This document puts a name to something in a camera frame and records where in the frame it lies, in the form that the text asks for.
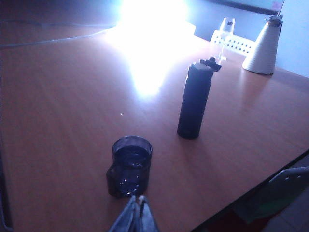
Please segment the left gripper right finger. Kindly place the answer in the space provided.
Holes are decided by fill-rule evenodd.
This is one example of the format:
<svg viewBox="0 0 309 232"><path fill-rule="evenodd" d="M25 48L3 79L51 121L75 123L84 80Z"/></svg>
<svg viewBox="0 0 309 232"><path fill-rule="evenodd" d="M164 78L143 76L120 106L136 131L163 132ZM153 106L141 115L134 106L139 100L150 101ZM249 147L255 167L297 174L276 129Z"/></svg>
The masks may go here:
<svg viewBox="0 0 309 232"><path fill-rule="evenodd" d="M159 228L152 214L149 202L146 196L139 197L139 212L138 212L138 231L139 232L159 232Z"/></svg>

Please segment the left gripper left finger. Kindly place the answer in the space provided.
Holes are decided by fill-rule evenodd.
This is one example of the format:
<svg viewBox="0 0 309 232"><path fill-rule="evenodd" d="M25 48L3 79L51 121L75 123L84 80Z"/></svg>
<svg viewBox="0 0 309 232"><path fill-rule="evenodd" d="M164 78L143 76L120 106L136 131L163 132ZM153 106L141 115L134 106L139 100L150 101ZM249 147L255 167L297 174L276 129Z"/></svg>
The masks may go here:
<svg viewBox="0 0 309 232"><path fill-rule="evenodd" d="M108 232L132 232L135 228L136 197L132 196Z"/></svg>

